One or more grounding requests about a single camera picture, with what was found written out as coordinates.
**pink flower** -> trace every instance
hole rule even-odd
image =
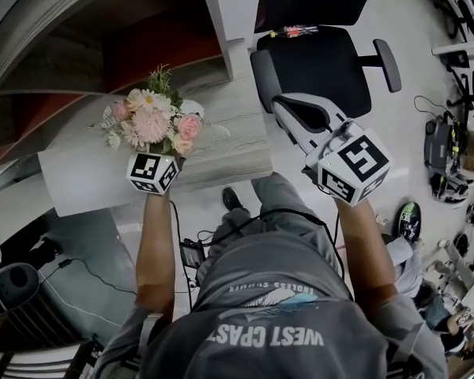
[[[114,105],[114,118],[116,118],[116,121],[118,122],[124,121],[128,118],[128,108],[126,107],[124,99],[116,101]]]
[[[133,116],[135,131],[141,141],[159,143],[171,128],[169,119],[165,119],[162,111],[157,109],[139,108]]]
[[[193,147],[193,142],[184,139],[180,133],[176,133],[174,135],[174,139],[172,140],[172,146],[177,153],[184,157],[190,152],[191,148]]]
[[[185,140],[191,141],[200,130],[200,118],[197,115],[183,115],[177,129]]]

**gray pants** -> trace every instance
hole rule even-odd
[[[314,212],[304,204],[293,185],[282,175],[272,173],[268,177],[252,180],[251,183],[253,184],[254,192],[261,202],[260,213],[278,208],[288,208],[316,216]],[[223,216],[223,223],[216,229],[213,241],[225,236],[250,218],[251,215],[247,209],[233,209]],[[314,246],[337,271],[338,263],[335,250],[327,237],[325,228],[310,222],[301,215],[278,212],[265,216],[263,220],[253,221],[240,232],[235,233],[221,243],[211,246],[207,260],[205,260],[197,271],[198,282],[200,284],[203,282],[207,271],[228,245],[244,236],[256,235],[267,231],[287,231],[301,236],[308,244]]]

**white cube with black marker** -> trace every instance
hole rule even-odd
[[[318,183],[351,206],[357,205],[386,179],[393,158],[371,129],[322,157]]]
[[[130,157],[126,177],[139,191],[164,195],[177,174],[174,156],[137,152]]]

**green leaves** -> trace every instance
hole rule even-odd
[[[180,108],[182,106],[182,97],[177,91],[171,90],[171,72],[164,70],[165,65],[158,66],[154,72],[149,74],[148,86],[149,90],[156,94],[163,94],[171,99],[174,107]]]
[[[172,142],[170,139],[166,138],[164,140],[164,147],[162,148],[161,154],[167,155],[172,150]]]

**pink rose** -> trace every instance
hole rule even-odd
[[[183,115],[179,120],[177,130],[186,141],[191,141],[200,130],[200,118],[197,115]]]
[[[190,152],[191,148],[193,147],[193,142],[184,139],[180,133],[176,133],[174,135],[174,139],[172,140],[172,146],[177,153],[184,157]]]
[[[116,121],[118,122],[124,121],[128,118],[128,108],[126,107],[124,99],[116,101],[114,106],[114,118],[116,118]]]

